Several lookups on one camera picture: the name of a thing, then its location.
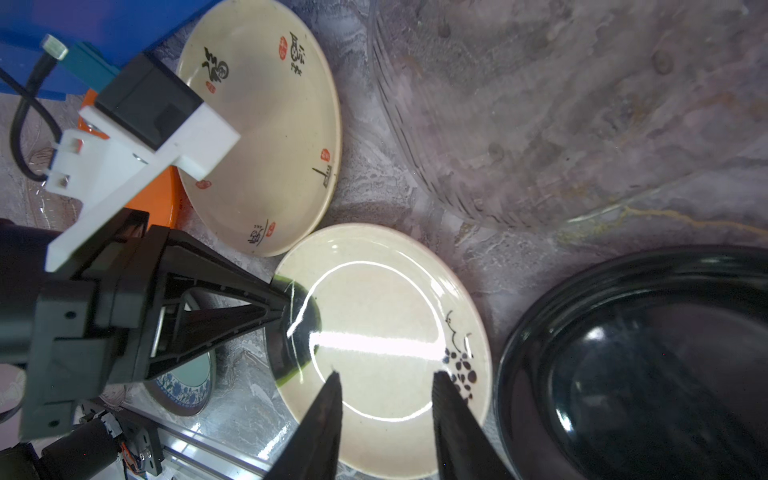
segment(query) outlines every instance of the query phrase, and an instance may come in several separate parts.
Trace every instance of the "transparent glass bowl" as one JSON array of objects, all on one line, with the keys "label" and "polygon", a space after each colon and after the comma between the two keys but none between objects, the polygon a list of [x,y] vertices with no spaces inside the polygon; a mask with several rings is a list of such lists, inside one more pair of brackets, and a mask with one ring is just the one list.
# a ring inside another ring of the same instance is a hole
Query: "transparent glass bowl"
[{"label": "transparent glass bowl", "polygon": [[766,5],[373,0],[369,64],[435,199],[498,229],[556,227],[765,132]]}]

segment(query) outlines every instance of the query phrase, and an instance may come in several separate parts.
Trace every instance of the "oval plate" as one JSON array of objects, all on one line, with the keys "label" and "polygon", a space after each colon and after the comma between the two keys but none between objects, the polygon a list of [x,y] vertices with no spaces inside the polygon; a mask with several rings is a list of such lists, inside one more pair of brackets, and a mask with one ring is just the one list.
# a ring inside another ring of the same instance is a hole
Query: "oval plate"
[{"label": "oval plate", "polygon": [[280,3],[226,0],[195,26],[177,74],[241,135],[204,180],[180,172],[194,209],[241,252],[288,251],[326,212],[341,160],[339,98],[315,38]]},{"label": "oval plate", "polygon": [[437,471],[432,376],[448,372],[480,424],[492,370],[480,315],[431,251],[389,228],[313,233],[277,267],[290,315],[265,330],[270,365],[301,420],[333,370],[344,410],[339,460],[386,478]]}]

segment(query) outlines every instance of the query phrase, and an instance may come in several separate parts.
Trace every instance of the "black plate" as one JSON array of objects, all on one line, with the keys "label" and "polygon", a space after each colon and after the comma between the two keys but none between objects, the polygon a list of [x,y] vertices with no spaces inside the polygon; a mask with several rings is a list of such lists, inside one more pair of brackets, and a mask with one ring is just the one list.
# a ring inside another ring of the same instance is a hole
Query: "black plate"
[{"label": "black plate", "polygon": [[495,385],[525,480],[768,478],[768,250],[622,257],[544,295]]}]

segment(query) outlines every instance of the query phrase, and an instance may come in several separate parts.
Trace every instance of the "plate rim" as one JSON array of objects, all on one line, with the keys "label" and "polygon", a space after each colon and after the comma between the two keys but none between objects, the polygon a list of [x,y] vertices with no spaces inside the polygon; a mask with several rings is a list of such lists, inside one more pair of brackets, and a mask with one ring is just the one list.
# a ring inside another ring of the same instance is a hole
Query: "plate rim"
[{"label": "plate rim", "polygon": [[[336,90],[336,81],[333,79],[333,72],[330,69],[330,66],[328,65],[328,60],[326,58],[325,52],[323,52],[323,49],[320,47],[320,44],[317,42],[317,38],[315,38],[315,35],[312,33],[310,28],[304,23],[304,21],[293,11],[283,5],[282,3],[278,2],[277,0],[253,0],[256,2],[262,2],[264,5],[272,5],[275,7],[275,9],[279,12],[282,12],[284,15],[288,15],[292,17],[294,20],[298,21],[299,25],[301,25],[301,28],[304,30],[304,32],[307,35],[307,38],[310,40],[310,44],[313,46],[315,51],[317,52],[317,56],[320,59],[320,65],[323,67],[323,73],[326,76],[326,79],[329,82],[330,85],[330,94],[331,94],[331,101],[333,102],[333,117],[335,121],[335,128],[336,128],[336,143],[334,145],[333,149],[333,160],[336,162],[336,172],[331,176],[330,181],[328,183],[328,188],[326,189],[326,195],[323,198],[323,205],[318,209],[317,214],[312,219],[310,223],[308,223],[308,227],[304,229],[304,231],[296,236],[295,240],[292,240],[282,247],[268,250],[264,253],[254,253],[254,252],[245,252],[241,250],[238,247],[235,247],[233,245],[230,245],[228,242],[224,241],[223,239],[219,238],[218,235],[214,233],[214,236],[220,240],[222,243],[226,244],[227,246],[234,248],[238,252],[245,253],[246,255],[253,255],[255,257],[276,257],[277,255],[280,255],[281,253],[285,253],[291,249],[293,249],[296,245],[299,244],[302,240],[306,239],[309,235],[313,233],[313,231],[317,228],[320,221],[323,219],[323,217],[326,215],[328,211],[328,207],[330,207],[331,200],[333,200],[333,195],[336,192],[336,185],[339,180],[339,172],[341,171],[342,166],[342,147],[343,147],[343,126],[341,123],[341,104],[339,103],[339,92]],[[200,25],[201,22],[205,20],[205,17],[214,10],[218,8],[228,8],[231,5],[236,4],[236,0],[223,0],[223,2],[220,2],[216,4],[211,10],[205,13],[200,18],[200,21],[194,26],[192,29],[192,32],[190,33],[189,38],[194,35],[194,32],[197,30],[197,27]],[[184,58],[185,52],[187,52],[187,46],[189,45],[189,38],[187,38],[187,41],[184,42],[184,47],[181,49],[181,54],[179,55],[179,62],[176,66],[176,69],[174,71],[175,75],[179,77],[182,81],[183,78],[179,75],[179,70],[182,65],[182,58]],[[208,228],[208,230],[211,230],[213,233],[213,229],[210,228],[203,216],[200,214],[200,211],[198,210],[197,206],[195,205],[195,202],[192,200],[192,196],[189,195],[188,187],[187,187],[187,181],[185,181],[184,176],[180,175],[181,178],[181,184],[184,186],[184,193],[187,195],[187,199],[189,199],[190,204],[192,204],[192,208],[194,208],[195,212],[197,212],[197,215],[200,217],[200,220],[202,220],[203,225]]]},{"label": "plate rim", "polygon": [[[394,237],[399,237],[401,240],[405,240],[407,244],[412,245],[417,250],[421,250],[422,253],[427,255],[428,257],[431,257],[432,259],[436,260],[438,266],[442,268],[445,271],[445,274],[454,281],[456,286],[458,287],[458,293],[459,296],[463,297],[464,300],[469,304],[469,310],[473,317],[473,319],[476,322],[476,325],[478,326],[478,329],[480,330],[480,337],[482,338],[482,345],[485,347],[485,351],[487,353],[486,359],[485,359],[485,368],[488,372],[488,381],[487,385],[484,388],[485,390],[485,402],[482,406],[482,410],[480,412],[479,417],[476,419],[478,421],[478,425],[482,427],[485,424],[485,421],[488,419],[488,413],[490,412],[491,406],[492,406],[492,396],[493,396],[493,385],[494,385],[494,371],[493,371],[493,362],[492,362],[492,352],[491,352],[491,345],[488,342],[488,333],[485,331],[485,323],[483,323],[482,316],[480,315],[480,312],[477,309],[477,306],[475,305],[475,301],[472,299],[472,296],[469,294],[469,291],[467,290],[467,287],[464,285],[464,283],[458,278],[456,273],[453,271],[453,269],[448,266],[447,263],[445,263],[442,258],[440,258],[435,252],[431,251],[427,246],[422,244],[421,242],[417,241],[416,239],[412,238],[409,235],[406,235],[403,232],[400,232],[398,230],[395,230],[390,227],[384,227],[382,225],[377,225],[375,223],[362,223],[362,222],[351,222],[351,223],[338,223],[336,225],[331,225],[329,227],[321,228],[318,231],[312,232],[307,237],[304,237],[299,243],[293,246],[293,248],[286,254],[286,256],[283,257],[283,259],[280,261],[280,263],[277,264],[277,268],[275,269],[275,275],[278,274],[278,271],[283,266],[283,264],[288,260],[289,257],[291,257],[297,249],[299,249],[304,243],[313,241],[315,237],[318,237],[321,233],[326,233],[328,231],[333,230],[372,230],[379,233],[384,233],[388,235],[392,235]],[[283,403],[285,404],[286,408],[288,408],[288,411],[290,412],[291,416],[297,421],[300,422],[298,415],[293,411],[289,403],[286,401],[285,397],[283,396],[283,391],[281,387],[276,386],[277,392],[280,394],[280,398],[283,400]],[[374,475],[374,476],[380,476],[378,473],[371,473],[366,468],[362,468],[360,465],[351,465],[341,459],[341,456],[339,454],[339,460],[344,463],[344,465],[348,465],[351,468],[354,468],[355,470],[362,472],[366,475]],[[402,480],[411,480],[415,478],[424,478],[426,476],[434,475],[438,471],[438,466],[435,464],[435,469],[428,471],[428,472],[420,472],[418,474],[414,475],[405,475],[405,476],[398,476],[398,475],[387,475],[387,478],[399,478]]]}]

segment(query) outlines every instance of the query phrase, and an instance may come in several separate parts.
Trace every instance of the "black cylinder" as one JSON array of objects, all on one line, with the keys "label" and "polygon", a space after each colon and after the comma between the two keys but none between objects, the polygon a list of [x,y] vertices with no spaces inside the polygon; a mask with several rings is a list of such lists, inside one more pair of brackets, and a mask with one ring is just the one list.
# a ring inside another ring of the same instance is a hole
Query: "black cylinder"
[{"label": "black cylinder", "polygon": [[58,235],[0,220],[0,363],[27,362],[45,254]]},{"label": "black cylinder", "polygon": [[88,480],[118,457],[118,444],[101,420],[91,420],[43,449],[50,480]]}]

